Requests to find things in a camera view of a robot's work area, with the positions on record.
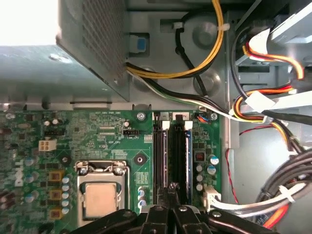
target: white power connector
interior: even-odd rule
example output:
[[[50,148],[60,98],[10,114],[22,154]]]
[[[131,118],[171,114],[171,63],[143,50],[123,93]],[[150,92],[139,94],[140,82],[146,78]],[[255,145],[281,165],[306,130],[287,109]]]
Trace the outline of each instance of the white power connector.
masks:
[[[213,208],[211,208],[212,199],[215,198],[221,201],[221,194],[218,193],[213,186],[205,186],[204,188],[204,197],[203,197],[203,204],[206,208],[206,211],[209,212]]]

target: mounting screw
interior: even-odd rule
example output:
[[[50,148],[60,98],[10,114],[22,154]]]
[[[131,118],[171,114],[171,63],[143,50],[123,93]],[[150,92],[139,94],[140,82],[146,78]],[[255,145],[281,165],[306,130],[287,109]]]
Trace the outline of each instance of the mounting screw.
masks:
[[[88,173],[88,170],[86,168],[81,168],[79,172],[81,175],[85,175]]]
[[[211,113],[211,115],[210,115],[210,119],[211,120],[217,120],[218,119],[218,115],[217,115],[217,113]]]
[[[120,167],[114,168],[114,172],[116,175],[122,175],[123,174],[123,169]]]
[[[185,206],[181,206],[179,207],[179,211],[182,211],[182,212],[187,211],[187,208]]]
[[[221,217],[221,214],[219,212],[215,211],[215,212],[213,212],[213,217],[219,218],[219,217]]]
[[[143,121],[145,119],[145,114],[143,112],[139,112],[136,117],[138,120]]]

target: ram slot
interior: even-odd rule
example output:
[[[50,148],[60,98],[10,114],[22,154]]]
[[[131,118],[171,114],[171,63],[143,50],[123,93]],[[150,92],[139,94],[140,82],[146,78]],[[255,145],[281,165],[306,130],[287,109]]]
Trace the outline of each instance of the ram slot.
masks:
[[[168,130],[170,122],[160,121],[155,115],[153,125],[153,203],[157,203],[157,190],[168,186]]]
[[[185,139],[186,139],[186,193],[188,204],[192,203],[193,198],[193,122],[185,121]]]
[[[181,204],[187,204],[186,186],[186,137],[184,123],[178,122],[171,127],[170,133],[170,175]]]

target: white wire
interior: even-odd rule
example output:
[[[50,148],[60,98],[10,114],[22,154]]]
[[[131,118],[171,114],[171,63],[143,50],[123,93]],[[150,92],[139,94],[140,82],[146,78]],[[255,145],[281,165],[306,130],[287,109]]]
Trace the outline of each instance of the white wire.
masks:
[[[291,187],[288,190],[288,192],[290,195],[293,195],[293,194],[299,192],[300,190],[302,190],[305,186],[306,186],[305,183],[296,184],[293,187]],[[235,211],[235,210],[257,208],[260,206],[269,205],[272,203],[282,201],[285,198],[287,198],[287,195],[281,194],[279,196],[276,196],[276,197],[269,199],[269,200],[266,200],[266,201],[262,201],[262,202],[258,202],[258,203],[252,203],[252,204],[246,204],[246,205],[228,204],[228,203],[220,202],[220,201],[216,200],[215,198],[211,198],[211,202],[212,202],[211,205],[216,207],[216,208],[222,209],[222,210]]]
[[[139,79],[140,81],[142,81],[147,87],[149,87],[154,93],[156,93],[157,95],[163,97],[163,98],[166,98],[168,99],[166,96],[164,96],[161,92],[159,92],[158,90],[156,90],[154,87],[152,87],[151,85],[149,85],[145,80],[143,80],[141,77],[133,74],[132,72],[130,71],[127,71],[131,76]],[[216,108],[214,108],[213,106],[209,105],[209,104],[206,104],[204,102],[201,102],[201,101],[196,101],[196,100],[190,100],[190,99],[183,99],[183,98],[177,98],[177,97],[174,97],[174,99],[179,99],[183,102],[188,102],[188,103],[192,103],[192,104],[195,104],[195,105],[198,105],[198,106],[202,106],[202,107],[205,107],[213,112],[216,112],[228,119],[232,119],[232,120],[235,120],[235,121],[239,121],[239,122],[249,122],[248,120],[244,120],[244,119],[239,119],[239,118],[235,118],[227,113],[224,113],[222,111],[219,111],[217,110]]]

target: electrolytic capacitor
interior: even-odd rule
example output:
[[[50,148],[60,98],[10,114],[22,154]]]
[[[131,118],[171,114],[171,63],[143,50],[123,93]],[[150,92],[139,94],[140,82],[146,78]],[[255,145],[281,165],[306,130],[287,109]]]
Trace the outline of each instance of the electrolytic capacitor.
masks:
[[[25,159],[25,166],[30,167],[34,164],[35,160],[32,157],[28,157]]]
[[[45,126],[50,126],[51,125],[51,122],[46,120],[44,123],[43,123]]]
[[[27,194],[27,195],[25,196],[25,201],[26,201],[27,203],[32,203],[34,200],[35,200],[35,197],[34,197],[32,194]]]
[[[218,159],[218,157],[215,156],[215,155],[210,155],[210,156],[209,156],[209,161],[210,161],[210,163],[211,163],[212,165],[214,165],[214,166],[219,164],[219,159]]]
[[[202,186],[202,184],[197,184],[196,185],[196,190],[197,191],[201,192],[201,191],[203,191],[203,189],[204,189],[204,187]]]
[[[1,204],[0,209],[1,210],[8,210],[9,208],[11,208],[14,205],[15,205],[15,200],[11,200],[9,202]]]
[[[62,124],[62,123],[63,123],[63,121],[61,119],[55,118],[54,120],[52,120],[53,125],[58,125],[58,124]]]
[[[197,171],[197,172],[202,172],[202,171],[203,171],[202,165],[197,165],[197,166],[196,166],[196,171]]]
[[[196,180],[197,180],[198,182],[202,182],[203,179],[204,179],[204,177],[203,177],[202,175],[196,176]]]
[[[145,196],[144,187],[139,187],[137,190],[137,199],[139,200],[141,197]]]
[[[64,192],[64,193],[62,194],[62,198],[63,198],[63,199],[69,198],[69,193],[68,193],[68,192]]]
[[[62,179],[62,183],[63,184],[69,183],[69,177],[68,176],[64,176],[63,179]]]
[[[128,120],[124,121],[123,127],[124,128],[129,128],[130,127],[130,122]]]
[[[68,185],[63,185],[62,186],[62,190],[64,191],[64,192],[66,192],[66,191],[68,191],[69,190],[69,186]]]
[[[69,212],[69,209],[68,209],[67,207],[64,207],[64,208],[62,209],[62,214],[63,214],[63,215],[68,214],[68,212]]]
[[[69,200],[63,200],[62,201],[62,207],[66,207],[69,205]]]
[[[208,165],[207,172],[208,174],[214,176],[216,174],[216,168],[213,165]]]
[[[1,197],[0,202],[5,203],[13,198],[15,198],[15,193],[11,192]]]
[[[32,175],[27,175],[25,178],[26,183],[32,183],[34,182],[34,177]]]
[[[137,204],[137,207],[139,207],[140,209],[142,208],[142,206],[146,206],[146,201],[145,200],[140,200]]]

